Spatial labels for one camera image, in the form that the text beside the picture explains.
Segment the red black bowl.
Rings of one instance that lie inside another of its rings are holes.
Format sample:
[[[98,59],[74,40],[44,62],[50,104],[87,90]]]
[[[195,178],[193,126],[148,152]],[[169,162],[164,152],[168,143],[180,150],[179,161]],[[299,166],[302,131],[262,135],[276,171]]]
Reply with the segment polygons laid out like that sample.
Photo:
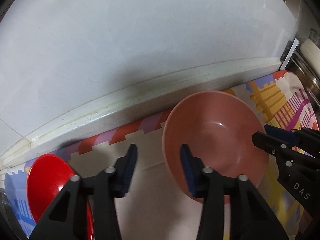
[[[37,158],[27,176],[36,226],[30,239],[93,239],[93,214],[84,180],[53,154]]]

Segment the pink bowl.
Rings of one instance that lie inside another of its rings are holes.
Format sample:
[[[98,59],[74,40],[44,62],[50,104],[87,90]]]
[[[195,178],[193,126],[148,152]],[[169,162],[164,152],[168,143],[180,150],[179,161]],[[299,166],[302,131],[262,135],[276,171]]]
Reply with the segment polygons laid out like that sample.
[[[170,112],[163,130],[162,149],[167,167],[180,190],[192,197],[180,161],[180,146],[219,174],[235,178],[244,174],[259,186],[268,154],[255,147],[252,135],[264,132],[253,110],[239,98],[207,90],[180,101]]]

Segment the white pot rack shelf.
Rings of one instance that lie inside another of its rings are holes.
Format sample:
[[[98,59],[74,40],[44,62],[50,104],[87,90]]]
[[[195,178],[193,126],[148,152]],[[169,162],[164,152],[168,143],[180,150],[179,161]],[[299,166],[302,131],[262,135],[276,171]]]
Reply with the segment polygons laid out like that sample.
[[[319,48],[319,44],[311,38],[309,39]],[[319,106],[319,66],[313,66],[307,61],[300,51],[300,45],[295,39],[280,68],[295,74],[309,99]]]

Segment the cream enamel pot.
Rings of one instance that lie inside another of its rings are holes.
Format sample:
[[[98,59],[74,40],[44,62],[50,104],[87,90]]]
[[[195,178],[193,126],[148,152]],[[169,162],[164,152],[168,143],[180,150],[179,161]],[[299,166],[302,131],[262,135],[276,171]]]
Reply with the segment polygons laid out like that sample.
[[[301,45],[300,51],[307,61],[313,66],[319,66],[319,48],[307,38]]]

